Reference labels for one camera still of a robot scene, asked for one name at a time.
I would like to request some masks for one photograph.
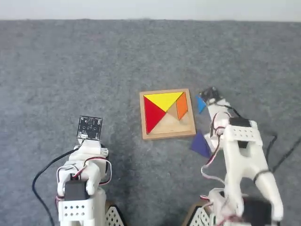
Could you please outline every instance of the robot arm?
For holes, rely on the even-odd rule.
[[[215,202],[213,209],[217,220],[221,221],[230,214],[242,217],[250,209],[245,205],[253,205],[254,200],[243,197],[240,189],[242,178],[249,178],[254,180],[263,197],[271,204],[270,220],[280,222],[283,204],[263,153],[257,123],[242,117],[231,117],[229,103],[214,88],[211,94],[207,93],[205,101],[213,128],[205,138],[212,151],[216,148],[223,150],[227,169],[224,197],[216,190],[209,193],[210,201]]]
[[[83,142],[57,170],[57,207],[61,226],[105,226],[108,149],[100,143],[101,119],[81,116],[78,139]]]

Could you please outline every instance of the white wall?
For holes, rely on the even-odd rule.
[[[301,21],[301,0],[0,0],[0,19]]]

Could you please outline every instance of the wooden puzzle board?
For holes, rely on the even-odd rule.
[[[143,139],[196,134],[188,89],[140,92]]]

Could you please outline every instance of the yellow triangle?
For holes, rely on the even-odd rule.
[[[161,108],[163,111],[167,111],[171,105],[180,97],[183,92],[177,93],[158,93],[158,94],[149,94],[144,95],[151,102]]]

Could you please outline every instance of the blue triangle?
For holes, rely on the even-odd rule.
[[[197,96],[197,100],[198,100],[198,113],[201,113],[206,107],[206,103],[203,101],[201,97],[198,96]]]
[[[197,131],[197,134],[194,136],[190,149],[206,158],[211,156],[210,147],[200,131]]]

